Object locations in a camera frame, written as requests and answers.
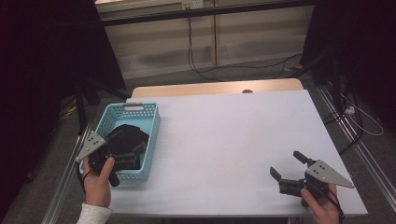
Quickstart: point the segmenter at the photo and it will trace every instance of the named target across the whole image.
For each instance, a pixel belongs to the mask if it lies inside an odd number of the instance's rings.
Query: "white table surface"
[[[147,217],[309,216],[279,193],[304,177],[293,156],[324,160],[351,180],[307,91],[133,98],[157,102],[161,124],[150,177],[111,190],[115,214]],[[356,189],[338,187],[346,215],[367,214]]]

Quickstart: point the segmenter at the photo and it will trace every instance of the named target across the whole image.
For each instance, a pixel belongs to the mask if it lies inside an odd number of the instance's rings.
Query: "basket handle slot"
[[[125,110],[144,110],[143,103],[125,103],[122,104]]]

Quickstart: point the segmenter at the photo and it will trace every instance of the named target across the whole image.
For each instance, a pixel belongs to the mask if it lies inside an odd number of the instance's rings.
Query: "white sleeve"
[[[77,224],[105,224],[111,209],[83,203]]]

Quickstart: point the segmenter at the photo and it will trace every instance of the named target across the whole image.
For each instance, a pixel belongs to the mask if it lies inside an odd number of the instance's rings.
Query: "power outlet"
[[[192,2],[191,1],[181,2],[181,9],[183,10],[193,9]]]
[[[204,8],[204,0],[191,1],[191,3],[193,9]]]
[[[346,108],[346,112],[345,112],[345,113],[346,113],[346,114],[350,114],[350,115],[355,114],[355,107],[353,107],[352,105],[348,106],[348,107]]]

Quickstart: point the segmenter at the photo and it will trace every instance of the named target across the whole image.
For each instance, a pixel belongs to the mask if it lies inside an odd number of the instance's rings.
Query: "light blue plastic basket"
[[[140,155],[140,170],[119,171],[117,175],[121,184],[127,182],[127,180],[147,180],[149,178],[160,120],[156,103],[111,104],[106,107],[96,128],[96,133],[101,137],[105,138],[106,135],[122,124],[139,127],[142,132],[149,135],[146,151]]]

